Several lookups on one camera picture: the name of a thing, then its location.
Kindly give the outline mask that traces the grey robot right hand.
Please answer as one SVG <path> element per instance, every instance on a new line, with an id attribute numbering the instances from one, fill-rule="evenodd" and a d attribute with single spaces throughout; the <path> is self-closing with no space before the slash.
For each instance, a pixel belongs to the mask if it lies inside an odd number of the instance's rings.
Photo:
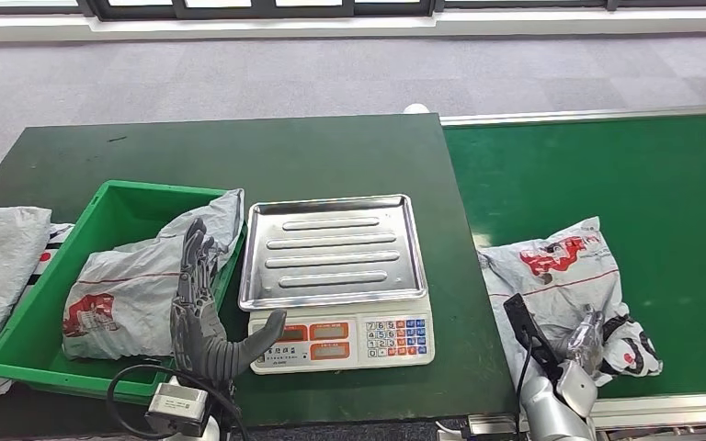
<path id="1" fill-rule="evenodd" d="M 561 340 L 557 352 L 564 359 L 578 363 L 589 376 L 594 376 L 603 359 L 604 314 L 590 304 L 584 305 L 582 312 L 581 322 Z"/>

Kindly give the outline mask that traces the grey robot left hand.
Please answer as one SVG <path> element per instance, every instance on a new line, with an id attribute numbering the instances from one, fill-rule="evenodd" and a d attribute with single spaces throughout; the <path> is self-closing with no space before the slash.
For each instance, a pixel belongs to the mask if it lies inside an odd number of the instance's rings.
<path id="1" fill-rule="evenodd" d="M 230 341 L 211 293 L 211 250 L 201 218 L 193 220 L 184 236 L 180 272 L 170 310 L 170 331 L 176 366 L 215 385 L 246 371 L 283 335 L 287 312 L 271 312 L 267 322 L 239 342 Z"/>

